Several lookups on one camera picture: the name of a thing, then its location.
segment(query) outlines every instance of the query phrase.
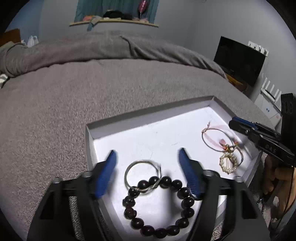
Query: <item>window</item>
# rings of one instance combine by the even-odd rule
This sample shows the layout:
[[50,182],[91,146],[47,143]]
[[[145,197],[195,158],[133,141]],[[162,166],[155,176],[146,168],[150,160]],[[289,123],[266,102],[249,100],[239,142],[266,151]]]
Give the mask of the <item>window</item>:
[[[107,10],[119,10],[130,14],[133,19],[139,17],[138,7],[142,0],[78,0],[75,22],[83,21],[86,16],[97,15],[103,17]],[[148,7],[141,19],[146,18],[154,23],[159,0],[148,0]]]

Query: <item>black monitor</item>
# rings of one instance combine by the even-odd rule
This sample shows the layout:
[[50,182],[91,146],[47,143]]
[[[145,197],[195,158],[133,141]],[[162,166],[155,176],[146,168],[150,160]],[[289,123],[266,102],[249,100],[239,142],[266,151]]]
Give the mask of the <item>black monitor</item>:
[[265,55],[244,44],[221,37],[214,61],[236,80],[254,86]]

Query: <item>gray duvet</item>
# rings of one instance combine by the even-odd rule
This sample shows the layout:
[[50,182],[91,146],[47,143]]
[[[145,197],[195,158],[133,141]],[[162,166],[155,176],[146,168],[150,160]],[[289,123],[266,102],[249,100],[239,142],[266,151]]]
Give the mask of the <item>gray duvet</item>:
[[85,124],[173,101],[216,96],[271,127],[214,62],[123,32],[89,33],[0,52],[0,208],[24,240],[53,177],[87,169]]

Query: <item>shelf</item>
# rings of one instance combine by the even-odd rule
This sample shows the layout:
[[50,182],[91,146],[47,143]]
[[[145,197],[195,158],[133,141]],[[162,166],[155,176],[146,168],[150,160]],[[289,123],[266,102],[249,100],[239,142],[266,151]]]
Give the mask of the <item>shelf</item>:
[[[81,24],[89,24],[90,21],[80,21],[75,23],[70,23],[69,26],[75,26],[75,25],[81,25]],[[152,27],[158,28],[159,26],[154,23],[145,23],[140,21],[133,21],[133,20],[125,20],[125,19],[101,19],[98,21],[98,23],[135,23],[135,24],[142,24],[142,25],[148,25]]]

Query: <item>blue gripper pad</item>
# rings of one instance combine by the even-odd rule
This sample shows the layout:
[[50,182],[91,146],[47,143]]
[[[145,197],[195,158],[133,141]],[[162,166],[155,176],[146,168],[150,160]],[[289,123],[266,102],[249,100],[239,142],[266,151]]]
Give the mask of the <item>blue gripper pad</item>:
[[205,192],[205,181],[202,179],[203,168],[198,161],[191,160],[185,149],[179,150],[179,163],[187,179],[187,186],[197,198]]
[[96,198],[101,198],[107,191],[108,183],[110,181],[111,175],[117,163],[117,155],[115,151],[111,151],[107,160],[105,161],[106,164],[101,171],[99,177],[96,180]]

